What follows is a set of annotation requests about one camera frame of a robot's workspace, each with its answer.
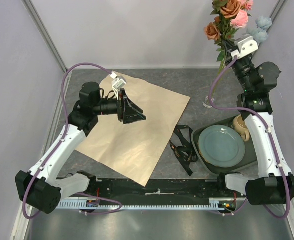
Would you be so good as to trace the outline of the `pink peony flower stem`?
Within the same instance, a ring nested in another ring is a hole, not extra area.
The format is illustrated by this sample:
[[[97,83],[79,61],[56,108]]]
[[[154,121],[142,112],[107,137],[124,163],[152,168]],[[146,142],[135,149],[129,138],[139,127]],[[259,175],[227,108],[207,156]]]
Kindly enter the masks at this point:
[[[240,10],[236,17],[231,20],[230,25],[235,29],[242,29],[248,23],[248,12],[252,10],[253,0],[239,0]]]

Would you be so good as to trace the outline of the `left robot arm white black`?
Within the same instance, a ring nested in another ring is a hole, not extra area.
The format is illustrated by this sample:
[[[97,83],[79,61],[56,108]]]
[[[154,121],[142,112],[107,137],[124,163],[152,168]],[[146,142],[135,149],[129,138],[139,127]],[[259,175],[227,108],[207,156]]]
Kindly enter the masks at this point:
[[[116,115],[122,124],[144,121],[143,111],[126,95],[125,82],[112,81],[112,97],[102,97],[96,82],[86,82],[79,91],[79,100],[65,122],[59,136],[47,152],[27,172],[19,171],[15,184],[23,206],[29,205],[45,214],[51,213],[60,200],[77,193],[90,197],[96,192],[93,175],[83,171],[69,178],[57,175],[75,148],[85,140],[98,123],[98,117]]]

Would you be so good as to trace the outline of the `black ribbon gold lettering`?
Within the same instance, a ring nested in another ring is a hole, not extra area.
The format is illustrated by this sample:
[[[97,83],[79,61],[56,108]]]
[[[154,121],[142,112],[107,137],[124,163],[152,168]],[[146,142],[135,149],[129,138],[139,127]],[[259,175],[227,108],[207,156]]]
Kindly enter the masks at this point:
[[[183,136],[182,130],[188,130],[188,138]],[[193,130],[187,125],[176,125],[173,133],[179,138],[181,146],[175,146],[172,141],[169,141],[170,148],[174,152],[176,159],[189,176],[193,174],[193,171],[190,169],[190,164],[198,161],[198,157],[192,145],[192,132]]]

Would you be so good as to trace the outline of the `orange wrapping paper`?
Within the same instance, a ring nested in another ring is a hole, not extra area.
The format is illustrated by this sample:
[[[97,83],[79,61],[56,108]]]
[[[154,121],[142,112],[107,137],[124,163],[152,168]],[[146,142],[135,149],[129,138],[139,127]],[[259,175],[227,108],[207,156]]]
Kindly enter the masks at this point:
[[[76,151],[145,186],[190,98],[123,75],[128,98],[143,110],[146,120],[122,124],[104,115]]]

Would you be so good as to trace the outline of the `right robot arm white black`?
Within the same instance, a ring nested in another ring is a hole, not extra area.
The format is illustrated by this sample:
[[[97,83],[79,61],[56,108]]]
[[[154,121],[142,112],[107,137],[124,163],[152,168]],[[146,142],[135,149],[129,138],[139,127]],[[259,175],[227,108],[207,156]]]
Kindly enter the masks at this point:
[[[258,162],[258,178],[230,173],[216,184],[216,191],[222,197],[233,191],[242,193],[253,206],[288,206],[294,198],[294,175],[276,136],[269,99],[281,71],[272,62],[255,67],[249,55],[229,60],[227,68],[233,69],[244,90],[237,98],[236,110],[249,130]]]

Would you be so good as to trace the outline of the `light blue flower stem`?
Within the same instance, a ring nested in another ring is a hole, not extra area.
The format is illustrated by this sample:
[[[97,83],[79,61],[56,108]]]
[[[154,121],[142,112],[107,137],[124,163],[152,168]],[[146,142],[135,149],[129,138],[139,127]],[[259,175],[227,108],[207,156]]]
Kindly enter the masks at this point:
[[[267,30],[272,26],[270,17],[259,16],[256,20],[256,28],[248,28],[246,33],[253,37],[253,39],[261,44],[268,39]]]

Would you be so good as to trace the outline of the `orange rose flower stem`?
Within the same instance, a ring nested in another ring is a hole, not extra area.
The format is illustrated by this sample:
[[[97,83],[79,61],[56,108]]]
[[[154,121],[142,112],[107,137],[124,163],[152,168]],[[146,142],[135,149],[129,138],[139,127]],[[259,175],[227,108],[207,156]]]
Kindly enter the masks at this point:
[[[218,46],[216,61],[220,63],[218,72],[221,72],[229,58],[227,51],[234,46],[234,35],[238,29],[231,25],[231,21],[241,10],[241,3],[238,0],[213,0],[212,8],[211,15],[215,18],[204,28],[204,33],[209,41]]]

